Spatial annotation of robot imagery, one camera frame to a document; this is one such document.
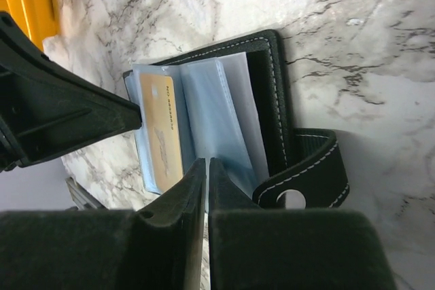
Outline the black leather card holder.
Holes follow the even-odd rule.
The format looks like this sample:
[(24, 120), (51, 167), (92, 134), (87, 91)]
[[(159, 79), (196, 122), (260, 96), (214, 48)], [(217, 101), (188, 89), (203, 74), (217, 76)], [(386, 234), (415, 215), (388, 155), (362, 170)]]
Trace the black leather card holder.
[(209, 207), (334, 208), (347, 197), (336, 134), (293, 126), (277, 31), (135, 64), (124, 82), (141, 109), (135, 138), (147, 191), (166, 192), (204, 158)]

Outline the gold credit card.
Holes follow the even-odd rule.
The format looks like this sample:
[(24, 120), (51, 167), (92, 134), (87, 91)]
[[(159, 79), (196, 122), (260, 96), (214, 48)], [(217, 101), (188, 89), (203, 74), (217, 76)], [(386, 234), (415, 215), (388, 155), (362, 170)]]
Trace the gold credit card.
[(139, 76), (145, 125), (157, 188), (166, 192), (183, 177), (173, 80), (167, 75)]

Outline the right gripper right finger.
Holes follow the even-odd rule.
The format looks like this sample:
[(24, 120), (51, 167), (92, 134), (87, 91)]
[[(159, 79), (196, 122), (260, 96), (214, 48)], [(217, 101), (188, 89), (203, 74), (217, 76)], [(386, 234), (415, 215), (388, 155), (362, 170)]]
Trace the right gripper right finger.
[(379, 237), (363, 214), (261, 209), (209, 166), (212, 289), (395, 289)]

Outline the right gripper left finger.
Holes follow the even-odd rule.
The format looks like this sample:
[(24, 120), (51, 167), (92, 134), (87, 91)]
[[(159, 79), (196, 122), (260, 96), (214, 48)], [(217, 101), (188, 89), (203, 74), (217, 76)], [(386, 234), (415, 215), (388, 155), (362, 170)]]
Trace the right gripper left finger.
[(206, 163), (138, 211), (1, 214), (2, 289), (198, 289)]

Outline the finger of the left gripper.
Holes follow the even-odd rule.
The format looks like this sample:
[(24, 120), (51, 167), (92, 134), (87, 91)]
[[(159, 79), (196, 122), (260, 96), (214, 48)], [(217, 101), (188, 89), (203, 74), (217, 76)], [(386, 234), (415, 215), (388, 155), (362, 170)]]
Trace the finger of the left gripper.
[(141, 127), (138, 105), (51, 61), (1, 13), (1, 170), (59, 158)]

